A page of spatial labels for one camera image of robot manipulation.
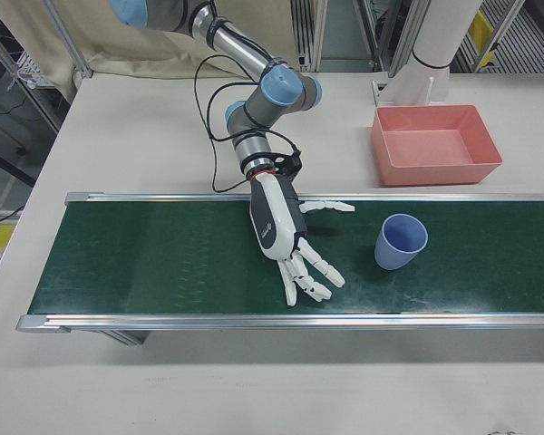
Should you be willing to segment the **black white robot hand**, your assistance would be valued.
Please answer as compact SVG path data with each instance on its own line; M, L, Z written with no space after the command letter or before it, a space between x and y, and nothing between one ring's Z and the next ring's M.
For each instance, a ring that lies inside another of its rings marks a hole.
M252 226L264 256L277 263L287 305L296 304L298 290L317 302L330 299L332 292L317 282L306 266L313 266L337 287L342 287L345 279L309 245L304 215L322 209L354 212L355 207L333 200L302 201L287 177L270 170L252 176L250 191Z

